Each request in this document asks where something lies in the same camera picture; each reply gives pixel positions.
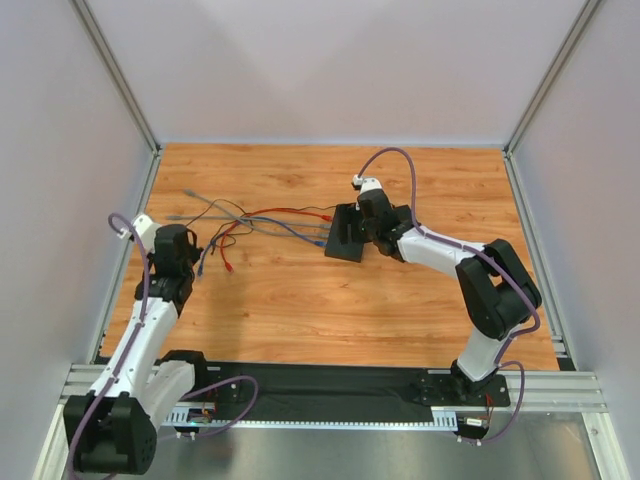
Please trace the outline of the black network switch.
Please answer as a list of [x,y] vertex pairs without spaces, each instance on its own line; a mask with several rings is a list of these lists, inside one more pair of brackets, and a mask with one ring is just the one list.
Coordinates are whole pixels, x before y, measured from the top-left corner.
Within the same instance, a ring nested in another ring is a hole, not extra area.
[[361,212],[355,203],[335,208],[324,255],[329,258],[360,263],[366,238],[361,231]]

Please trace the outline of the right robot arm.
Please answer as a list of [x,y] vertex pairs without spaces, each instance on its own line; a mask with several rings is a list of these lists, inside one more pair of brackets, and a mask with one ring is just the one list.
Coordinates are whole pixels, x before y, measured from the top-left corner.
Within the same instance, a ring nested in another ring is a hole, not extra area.
[[511,343],[540,327],[542,298],[534,280],[508,241],[483,244],[437,234],[417,221],[410,206],[393,205],[373,178],[357,190],[355,202],[335,208],[326,256],[358,262],[371,243],[383,256],[456,279],[472,330],[449,382],[461,398],[479,391]]

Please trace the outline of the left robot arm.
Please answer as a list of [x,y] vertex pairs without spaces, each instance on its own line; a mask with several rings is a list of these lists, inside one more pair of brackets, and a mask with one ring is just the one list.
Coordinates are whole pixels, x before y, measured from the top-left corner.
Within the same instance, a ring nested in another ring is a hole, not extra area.
[[70,478],[78,473],[142,475],[153,461],[158,430],[190,392],[203,357],[159,360],[166,337],[193,291],[197,236],[182,224],[160,225],[145,214],[119,230],[138,247],[143,274],[115,352],[84,395],[63,409]]

